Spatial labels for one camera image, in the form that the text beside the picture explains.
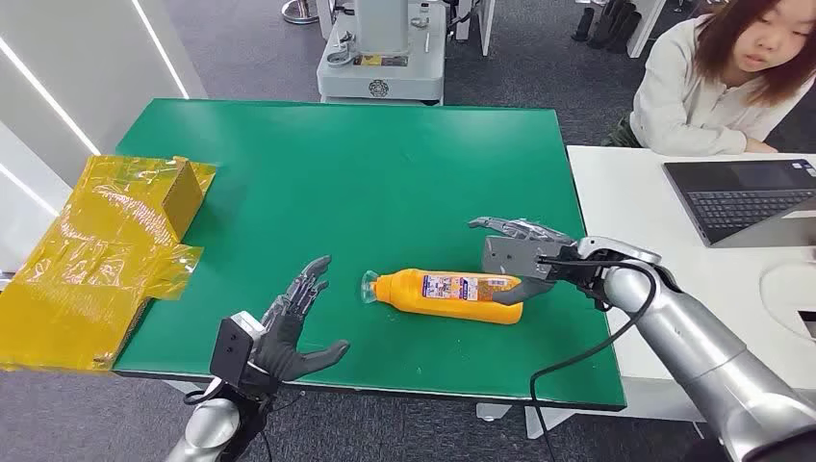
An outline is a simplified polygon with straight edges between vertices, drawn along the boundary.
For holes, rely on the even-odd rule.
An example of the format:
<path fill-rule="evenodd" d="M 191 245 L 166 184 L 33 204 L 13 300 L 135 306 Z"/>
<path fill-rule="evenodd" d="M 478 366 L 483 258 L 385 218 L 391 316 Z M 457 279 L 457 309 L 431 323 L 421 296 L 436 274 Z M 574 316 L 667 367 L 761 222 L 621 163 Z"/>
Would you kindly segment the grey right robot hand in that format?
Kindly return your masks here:
<path fill-rule="evenodd" d="M 520 283 L 511 289 L 493 293 L 492 301 L 514 305 L 552 289 L 553 265 L 542 263 L 559 256 L 575 239 L 542 224 L 524 218 L 479 217 L 468 222 L 470 228 L 493 230 L 484 240 L 482 270 L 490 274 L 511 275 Z"/>

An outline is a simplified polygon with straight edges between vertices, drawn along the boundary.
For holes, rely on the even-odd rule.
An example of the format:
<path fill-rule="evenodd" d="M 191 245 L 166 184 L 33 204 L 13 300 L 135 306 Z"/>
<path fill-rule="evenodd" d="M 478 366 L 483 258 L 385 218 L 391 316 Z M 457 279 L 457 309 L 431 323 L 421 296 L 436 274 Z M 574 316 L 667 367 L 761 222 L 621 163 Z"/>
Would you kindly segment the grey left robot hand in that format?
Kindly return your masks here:
<path fill-rule="evenodd" d="M 324 255 L 310 262 L 279 295 L 262 318 L 266 332 L 262 336 L 252 363 L 263 370 L 270 385 L 289 382 L 336 365 L 350 348 L 346 340 L 331 346 L 302 353 L 297 350 L 304 322 L 319 294 L 328 286 L 321 277 L 331 257 Z"/>

